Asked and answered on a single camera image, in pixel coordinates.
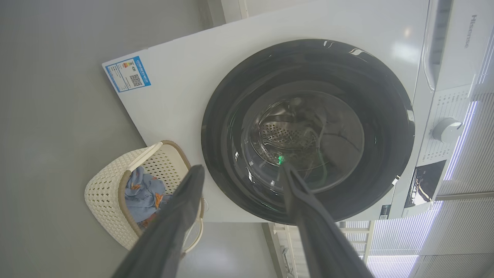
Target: washing machine door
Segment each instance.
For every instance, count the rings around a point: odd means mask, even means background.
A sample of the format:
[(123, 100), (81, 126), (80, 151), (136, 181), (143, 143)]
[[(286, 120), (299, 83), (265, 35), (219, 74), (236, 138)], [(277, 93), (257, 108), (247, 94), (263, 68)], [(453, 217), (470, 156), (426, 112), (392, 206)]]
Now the washing machine door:
[(412, 151), (413, 112), (398, 78), (371, 54), (329, 40), (266, 48), (235, 67), (203, 118), (207, 168), (246, 211), (293, 224), (279, 169), (290, 163), (336, 221), (391, 188)]

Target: laundry basket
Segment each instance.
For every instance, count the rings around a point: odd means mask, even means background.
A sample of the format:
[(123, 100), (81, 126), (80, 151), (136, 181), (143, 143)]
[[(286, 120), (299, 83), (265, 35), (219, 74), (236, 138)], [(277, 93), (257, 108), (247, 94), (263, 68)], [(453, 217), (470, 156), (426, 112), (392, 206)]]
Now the laundry basket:
[[(173, 193), (190, 169), (189, 161), (177, 144), (161, 141), (115, 159), (89, 181), (84, 192), (86, 204), (98, 222), (128, 250), (142, 235), (125, 204), (125, 186), (132, 171), (139, 166), (163, 181), (165, 194)], [(200, 232), (186, 251), (192, 249), (202, 235), (203, 215), (204, 200), (201, 199), (196, 219), (200, 223)]]

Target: washing machine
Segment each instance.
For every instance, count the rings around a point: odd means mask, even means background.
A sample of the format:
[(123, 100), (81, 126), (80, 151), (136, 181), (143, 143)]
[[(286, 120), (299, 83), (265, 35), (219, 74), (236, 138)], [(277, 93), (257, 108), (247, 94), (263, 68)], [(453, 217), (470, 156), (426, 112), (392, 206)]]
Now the washing machine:
[(336, 221), (434, 202), (492, 48), (488, 1), (313, 1), (103, 63), (148, 145), (207, 166), (205, 221), (277, 222), (290, 163)]

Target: sticker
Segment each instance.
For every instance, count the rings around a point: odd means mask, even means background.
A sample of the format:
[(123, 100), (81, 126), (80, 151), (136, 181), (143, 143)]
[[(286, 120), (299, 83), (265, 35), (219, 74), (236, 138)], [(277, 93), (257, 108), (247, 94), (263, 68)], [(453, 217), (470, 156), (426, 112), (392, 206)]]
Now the sticker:
[(389, 210), (391, 209), (391, 205), (384, 205), (381, 207), (381, 215), (379, 216), (379, 220), (386, 220), (389, 217)]
[(139, 56), (105, 68), (119, 93), (151, 85)]

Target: display screen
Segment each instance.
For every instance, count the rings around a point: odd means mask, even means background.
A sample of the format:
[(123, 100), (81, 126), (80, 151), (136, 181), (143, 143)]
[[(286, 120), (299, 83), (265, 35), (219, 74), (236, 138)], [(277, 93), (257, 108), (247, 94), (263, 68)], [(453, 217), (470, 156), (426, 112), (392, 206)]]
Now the display screen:
[(406, 208), (432, 201), (445, 164), (446, 160), (443, 160), (415, 168), (405, 203)]

